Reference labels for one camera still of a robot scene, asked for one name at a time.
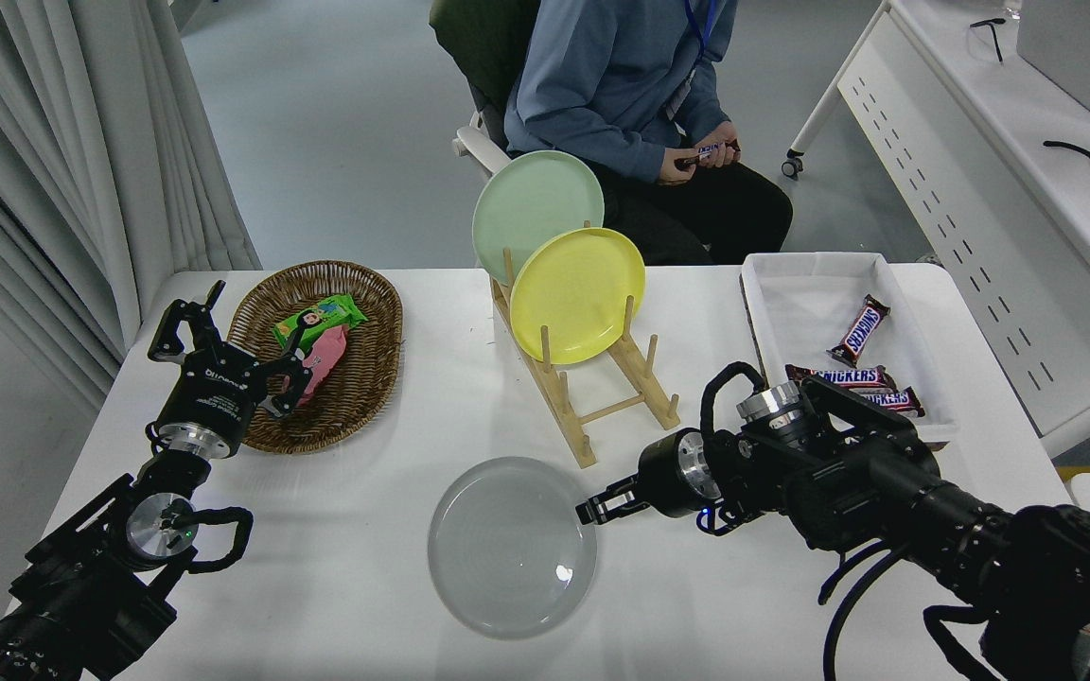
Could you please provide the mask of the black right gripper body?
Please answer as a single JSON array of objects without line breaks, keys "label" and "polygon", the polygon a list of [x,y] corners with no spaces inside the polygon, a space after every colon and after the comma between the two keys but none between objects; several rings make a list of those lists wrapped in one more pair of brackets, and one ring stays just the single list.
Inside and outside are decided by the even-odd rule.
[{"label": "black right gripper body", "polygon": [[678,430],[650,443],[639,457],[639,499],[666,516],[694,512],[694,491],[680,469],[679,450],[693,430]]}]

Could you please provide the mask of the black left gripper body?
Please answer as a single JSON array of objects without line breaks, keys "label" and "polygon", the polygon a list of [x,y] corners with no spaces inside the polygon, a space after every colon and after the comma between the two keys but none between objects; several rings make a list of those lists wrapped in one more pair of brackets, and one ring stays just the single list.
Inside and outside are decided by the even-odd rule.
[{"label": "black left gripper body", "polygon": [[254,376],[259,361],[239,348],[201,349],[182,358],[181,375],[155,422],[168,447],[185,437],[202,449],[237,449],[258,402],[267,396]]}]

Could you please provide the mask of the person's right hand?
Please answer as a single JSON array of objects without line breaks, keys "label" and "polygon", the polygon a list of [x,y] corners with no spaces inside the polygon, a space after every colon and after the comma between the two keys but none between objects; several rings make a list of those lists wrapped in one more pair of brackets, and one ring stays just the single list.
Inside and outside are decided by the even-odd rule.
[{"label": "person's right hand", "polygon": [[661,169],[655,182],[662,186],[675,186],[687,183],[694,177],[699,165],[699,151],[693,148],[665,148]]}]

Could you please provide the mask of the person's left hand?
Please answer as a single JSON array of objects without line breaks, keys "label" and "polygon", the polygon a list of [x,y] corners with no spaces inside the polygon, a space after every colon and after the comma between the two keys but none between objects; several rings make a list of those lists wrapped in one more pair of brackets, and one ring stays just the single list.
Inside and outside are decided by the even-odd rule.
[{"label": "person's left hand", "polygon": [[694,143],[699,151],[699,166],[702,168],[720,168],[739,163],[743,151],[739,147],[738,130],[729,120],[720,122],[704,138]]}]

